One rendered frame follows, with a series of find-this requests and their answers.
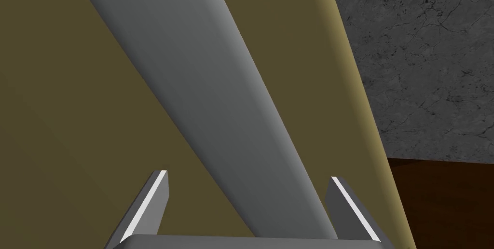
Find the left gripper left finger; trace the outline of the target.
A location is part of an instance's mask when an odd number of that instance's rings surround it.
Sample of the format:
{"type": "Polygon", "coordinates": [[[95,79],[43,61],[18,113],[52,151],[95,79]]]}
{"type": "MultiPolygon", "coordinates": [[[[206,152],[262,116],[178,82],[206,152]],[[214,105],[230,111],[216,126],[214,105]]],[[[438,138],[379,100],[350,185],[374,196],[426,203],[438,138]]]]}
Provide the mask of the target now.
{"type": "Polygon", "coordinates": [[[153,171],[110,235],[105,249],[114,249],[131,235],[157,234],[168,198],[168,172],[153,171]]]}

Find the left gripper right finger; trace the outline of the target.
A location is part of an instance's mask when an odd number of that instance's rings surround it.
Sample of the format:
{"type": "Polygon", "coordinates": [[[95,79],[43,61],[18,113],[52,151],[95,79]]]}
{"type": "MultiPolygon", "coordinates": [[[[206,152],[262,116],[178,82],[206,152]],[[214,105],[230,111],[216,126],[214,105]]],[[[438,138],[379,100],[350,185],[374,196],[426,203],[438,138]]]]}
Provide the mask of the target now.
{"type": "Polygon", "coordinates": [[[338,177],[330,178],[325,203],[338,239],[382,241],[338,177]]]}

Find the olive cupboard door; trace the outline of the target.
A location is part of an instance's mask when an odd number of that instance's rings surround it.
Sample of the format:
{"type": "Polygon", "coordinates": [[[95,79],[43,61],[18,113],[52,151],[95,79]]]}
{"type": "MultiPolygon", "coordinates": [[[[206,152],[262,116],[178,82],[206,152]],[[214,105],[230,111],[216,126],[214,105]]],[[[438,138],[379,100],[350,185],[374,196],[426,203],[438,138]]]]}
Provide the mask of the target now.
{"type": "MultiPolygon", "coordinates": [[[[417,249],[336,0],[225,0],[323,203],[417,249]]],[[[0,249],[103,249],[155,169],[165,235],[254,238],[90,0],[0,0],[0,249]]]]}

